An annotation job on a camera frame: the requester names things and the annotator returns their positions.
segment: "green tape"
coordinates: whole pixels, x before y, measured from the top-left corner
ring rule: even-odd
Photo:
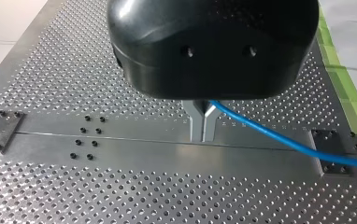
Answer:
[[[318,38],[321,56],[323,58],[326,71],[333,83],[336,94],[344,109],[350,129],[357,133],[357,90],[350,78],[346,67],[339,62],[336,48],[330,36],[327,23],[320,8],[319,28],[316,37]]]

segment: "perforated metal plate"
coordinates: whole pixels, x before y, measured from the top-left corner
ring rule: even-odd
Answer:
[[[0,223],[357,223],[357,184],[0,161]]]
[[[0,157],[0,222],[357,223],[356,168],[321,177],[314,159],[226,116],[215,142],[190,143],[179,102],[122,77],[106,2],[49,0],[0,66],[0,108],[27,113]],[[224,103],[309,146],[308,130],[336,129],[357,158],[316,44],[287,92]]]
[[[228,103],[235,111],[268,125],[336,128],[335,99],[310,52],[296,84],[280,96]],[[128,119],[188,118],[179,102],[151,99],[122,76],[109,42],[106,0],[67,1],[12,81],[0,107],[29,113],[103,114]]]

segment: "black bracket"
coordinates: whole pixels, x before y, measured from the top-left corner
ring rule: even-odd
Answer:
[[[312,130],[313,144],[316,150],[345,155],[345,149],[339,133],[329,130]],[[319,161],[321,172],[325,175],[350,175],[352,167],[333,163],[330,161]]]

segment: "black plastic housing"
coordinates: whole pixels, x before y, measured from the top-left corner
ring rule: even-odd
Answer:
[[[139,91],[165,99],[257,99],[295,82],[317,0],[110,0],[111,43]]]

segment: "screw hole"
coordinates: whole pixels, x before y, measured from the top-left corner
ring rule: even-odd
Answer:
[[[242,54],[245,57],[253,58],[255,55],[257,55],[257,48],[252,45],[247,45],[245,48],[243,48]]]
[[[190,46],[182,47],[181,55],[184,57],[192,58],[193,57],[193,48],[191,48]]]

